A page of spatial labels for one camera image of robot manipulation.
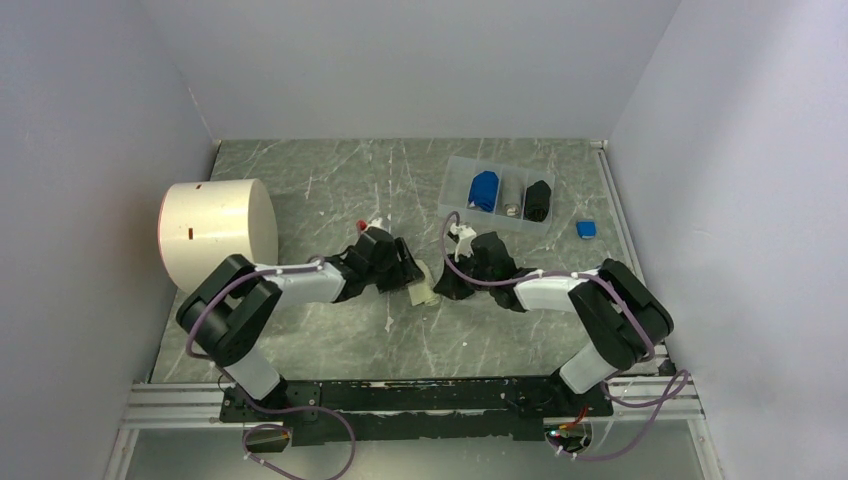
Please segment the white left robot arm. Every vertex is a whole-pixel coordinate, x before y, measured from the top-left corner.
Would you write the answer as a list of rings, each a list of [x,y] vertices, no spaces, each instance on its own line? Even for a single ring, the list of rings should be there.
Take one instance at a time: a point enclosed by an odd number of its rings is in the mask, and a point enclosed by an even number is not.
[[[287,380],[258,347],[274,311],[341,303],[369,286],[391,293],[425,279],[403,238],[368,226],[341,253],[305,264],[262,265],[232,254],[188,295],[176,322],[188,335],[187,354],[212,362],[244,392],[251,412],[272,420],[291,405]]]

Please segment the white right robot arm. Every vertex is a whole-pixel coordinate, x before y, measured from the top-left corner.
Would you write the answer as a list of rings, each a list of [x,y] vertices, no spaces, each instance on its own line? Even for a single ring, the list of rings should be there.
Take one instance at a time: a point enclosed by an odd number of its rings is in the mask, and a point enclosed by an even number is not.
[[[602,381],[653,359],[657,345],[674,330],[669,312],[618,260],[571,273],[520,268],[494,232],[451,225],[445,236],[455,245],[442,249],[436,293],[463,300],[486,291],[505,310],[577,315],[588,341],[557,370],[560,381],[549,389],[551,405],[561,414],[576,413]]]

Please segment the cream yellow underwear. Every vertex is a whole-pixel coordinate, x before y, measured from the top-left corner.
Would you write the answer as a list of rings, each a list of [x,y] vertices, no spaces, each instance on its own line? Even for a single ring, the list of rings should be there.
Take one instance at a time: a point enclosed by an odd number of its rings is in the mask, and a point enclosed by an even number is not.
[[[435,282],[428,266],[421,260],[415,260],[416,266],[421,270],[424,277],[407,287],[410,303],[412,306],[433,306],[439,303],[440,297],[434,292]]]

